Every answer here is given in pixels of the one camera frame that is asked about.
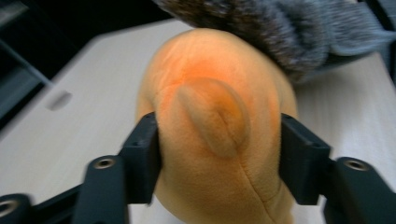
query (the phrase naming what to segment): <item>gray plush toy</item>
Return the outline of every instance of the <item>gray plush toy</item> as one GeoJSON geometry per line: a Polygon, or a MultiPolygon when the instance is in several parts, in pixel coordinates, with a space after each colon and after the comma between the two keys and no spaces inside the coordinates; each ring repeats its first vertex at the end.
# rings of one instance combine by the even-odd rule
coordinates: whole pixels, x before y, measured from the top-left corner
{"type": "Polygon", "coordinates": [[[154,0],[194,26],[238,35],[292,81],[359,59],[396,39],[364,3],[347,0],[154,0]]]}

